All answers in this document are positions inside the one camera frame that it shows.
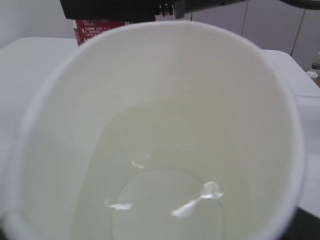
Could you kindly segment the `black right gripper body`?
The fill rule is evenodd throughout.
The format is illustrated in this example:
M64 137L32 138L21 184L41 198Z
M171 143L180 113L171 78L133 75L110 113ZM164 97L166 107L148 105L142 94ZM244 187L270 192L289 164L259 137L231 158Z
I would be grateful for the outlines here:
M60 0L70 20L154 21L239 3L238 0Z

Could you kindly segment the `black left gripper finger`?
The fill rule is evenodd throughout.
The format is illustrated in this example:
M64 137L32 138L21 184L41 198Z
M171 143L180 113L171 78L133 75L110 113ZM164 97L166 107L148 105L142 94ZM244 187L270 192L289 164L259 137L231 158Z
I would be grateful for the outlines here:
M282 240L320 240L320 219L298 207Z

